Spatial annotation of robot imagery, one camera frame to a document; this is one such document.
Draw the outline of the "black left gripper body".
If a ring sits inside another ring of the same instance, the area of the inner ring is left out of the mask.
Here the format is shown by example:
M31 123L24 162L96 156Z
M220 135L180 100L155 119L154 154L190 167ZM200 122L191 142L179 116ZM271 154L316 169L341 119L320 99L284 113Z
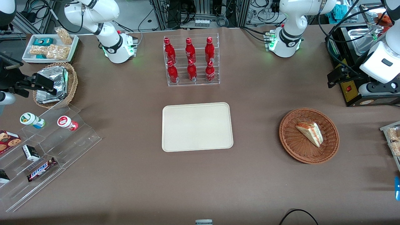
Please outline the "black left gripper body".
M337 78L337 83L345 83L349 81L355 80L363 80L363 75L357 72L354 72L346 67L338 67L337 68L339 76Z

